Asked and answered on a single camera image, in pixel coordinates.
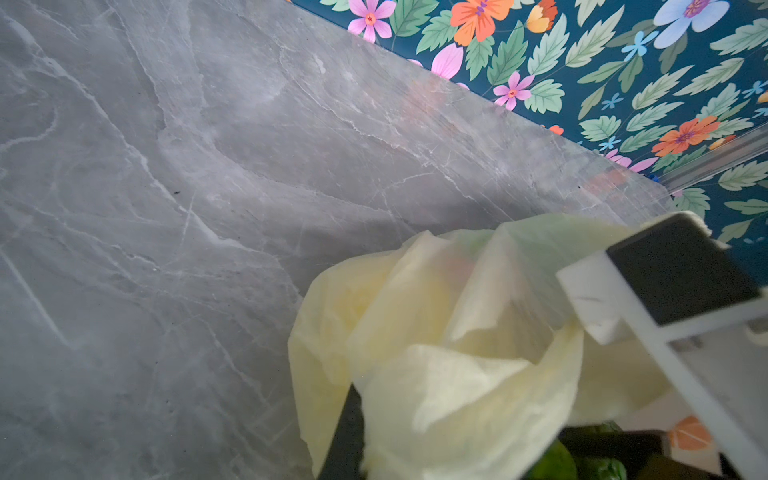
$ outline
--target light blue flower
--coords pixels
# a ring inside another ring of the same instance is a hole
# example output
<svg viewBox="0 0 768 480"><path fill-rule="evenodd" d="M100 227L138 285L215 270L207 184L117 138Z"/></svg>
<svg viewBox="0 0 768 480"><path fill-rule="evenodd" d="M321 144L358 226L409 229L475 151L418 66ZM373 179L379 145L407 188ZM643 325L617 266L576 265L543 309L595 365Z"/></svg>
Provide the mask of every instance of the light blue flower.
<svg viewBox="0 0 768 480"><path fill-rule="evenodd" d="M606 108L616 108L616 104L622 100L624 100L624 98L619 97L619 94L615 93L610 100L603 100L603 108L601 108L601 110L605 110Z"/></svg>
<svg viewBox="0 0 768 480"><path fill-rule="evenodd" d="M747 88L743 92L744 98L751 97L752 95L755 95L755 94L759 95L763 93L765 91L763 87L765 87L766 85L768 85L768 81L764 81L764 82L760 82L760 80L756 81L755 83L752 84L752 88Z"/></svg>
<svg viewBox="0 0 768 480"><path fill-rule="evenodd" d="M616 137L614 135L613 137L611 137L611 138L607 139L606 141L604 141L603 143L599 144L598 147L600 147L600 151L603 151L603 150L607 150L609 148L613 148L615 144L618 144L620 142L621 142L621 140L616 140Z"/></svg>
<svg viewBox="0 0 768 480"><path fill-rule="evenodd" d="M627 57L624 59L624 61L630 61L632 57L634 57L634 54L637 53L637 56L642 57L648 52L648 49L645 47L645 44L647 44L649 41L656 38L656 36L659 35L658 31L654 31L647 37L645 37L645 34L642 30L640 30L638 33L634 36L634 45L627 45L626 47L621 49L621 53L626 53Z"/></svg>

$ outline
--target flower center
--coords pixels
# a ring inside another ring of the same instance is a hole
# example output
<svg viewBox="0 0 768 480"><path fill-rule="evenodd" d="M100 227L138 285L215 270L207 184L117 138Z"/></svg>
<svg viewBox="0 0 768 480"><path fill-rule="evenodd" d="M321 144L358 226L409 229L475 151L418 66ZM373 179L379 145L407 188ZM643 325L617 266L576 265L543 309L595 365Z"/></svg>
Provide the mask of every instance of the flower center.
<svg viewBox="0 0 768 480"><path fill-rule="evenodd" d="M709 4L710 0L693 0L685 9L684 15L688 18L695 17L696 15L699 15L701 11L704 10Z"/></svg>
<svg viewBox="0 0 768 480"><path fill-rule="evenodd" d="M694 136L694 133L692 131L689 131L686 134L682 134L678 138L675 139L674 143L676 144L684 144L685 142L689 141Z"/></svg>
<svg viewBox="0 0 768 480"><path fill-rule="evenodd" d="M479 17L480 15L482 15L482 14L483 14L483 12L485 12L485 7L487 7L487 6L488 6L488 2L486 2L485 0L483 0L482 2L480 2L480 6L478 7L477 11L475 12L475 13L477 14L477 16L478 16L478 17Z"/></svg>

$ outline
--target translucent plastic bag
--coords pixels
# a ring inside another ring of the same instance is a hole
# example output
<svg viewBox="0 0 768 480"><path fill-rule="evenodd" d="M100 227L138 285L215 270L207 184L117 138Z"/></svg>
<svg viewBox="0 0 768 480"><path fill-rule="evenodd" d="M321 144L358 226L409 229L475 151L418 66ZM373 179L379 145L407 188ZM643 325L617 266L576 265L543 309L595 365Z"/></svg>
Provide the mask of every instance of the translucent plastic bag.
<svg viewBox="0 0 768 480"><path fill-rule="evenodd" d="M664 393L637 340L585 339L554 276L634 231L546 214L420 233L320 274L288 342L315 475L351 382L369 480L519 478L564 425L616 418Z"/></svg>

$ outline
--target marble countertop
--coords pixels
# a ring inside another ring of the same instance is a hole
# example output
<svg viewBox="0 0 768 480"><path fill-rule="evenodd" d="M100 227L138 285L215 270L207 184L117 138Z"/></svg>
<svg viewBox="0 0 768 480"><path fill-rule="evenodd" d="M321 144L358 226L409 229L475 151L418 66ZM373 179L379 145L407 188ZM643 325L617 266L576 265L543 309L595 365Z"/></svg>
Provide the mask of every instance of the marble countertop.
<svg viewBox="0 0 768 480"><path fill-rule="evenodd" d="M284 0L0 15L8 480L310 478L286 339L319 272L424 229L672 209Z"/></svg>

